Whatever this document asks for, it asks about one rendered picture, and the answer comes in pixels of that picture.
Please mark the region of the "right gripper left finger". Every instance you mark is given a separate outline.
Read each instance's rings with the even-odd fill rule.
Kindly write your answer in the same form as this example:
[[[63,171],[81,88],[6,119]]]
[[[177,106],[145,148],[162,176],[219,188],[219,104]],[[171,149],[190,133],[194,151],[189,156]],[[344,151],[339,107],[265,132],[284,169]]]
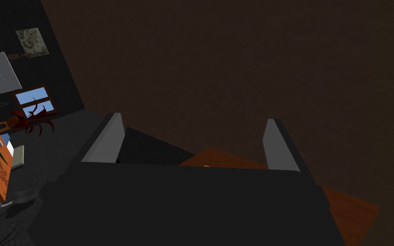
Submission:
[[[73,163],[115,163],[125,137],[121,113],[108,113],[91,133]]]

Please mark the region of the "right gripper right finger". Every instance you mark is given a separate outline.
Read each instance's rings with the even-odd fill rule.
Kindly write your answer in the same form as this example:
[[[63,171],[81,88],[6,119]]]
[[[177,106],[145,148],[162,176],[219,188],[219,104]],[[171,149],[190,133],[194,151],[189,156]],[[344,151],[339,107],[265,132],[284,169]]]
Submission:
[[[267,120],[262,143],[268,169],[297,171],[308,178],[312,177],[308,166],[281,120]]]

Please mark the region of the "grey-green wall picture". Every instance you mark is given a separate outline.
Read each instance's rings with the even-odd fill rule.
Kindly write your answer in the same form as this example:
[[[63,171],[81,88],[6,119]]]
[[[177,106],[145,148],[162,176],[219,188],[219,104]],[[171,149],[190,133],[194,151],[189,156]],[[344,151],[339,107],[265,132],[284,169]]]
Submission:
[[[17,30],[16,35],[27,58],[49,55],[48,48],[37,27]]]

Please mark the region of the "window with brown frame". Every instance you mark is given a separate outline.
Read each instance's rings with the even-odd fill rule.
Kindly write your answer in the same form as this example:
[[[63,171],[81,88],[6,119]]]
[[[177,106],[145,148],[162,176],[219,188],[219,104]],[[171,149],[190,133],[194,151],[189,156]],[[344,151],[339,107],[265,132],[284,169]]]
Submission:
[[[12,95],[23,116],[30,116],[30,112],[36,115],[45,109],[47,113],[56,113],[57,109],[46,85],[37,85],[30,88],[19,89]]]

